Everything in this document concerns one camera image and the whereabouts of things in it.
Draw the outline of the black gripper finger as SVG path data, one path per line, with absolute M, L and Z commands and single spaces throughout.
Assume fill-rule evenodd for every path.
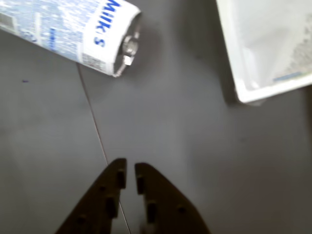
M 118 216 L 120 191 L 126 188 L 127 161 L 112 161 L 74 207 L 58 234 L 109 234 Z
M 137 193 L 143 196 L 147 224 L 154 234 L 209 234 L 190 200 L 148 163 L 135 164 Z

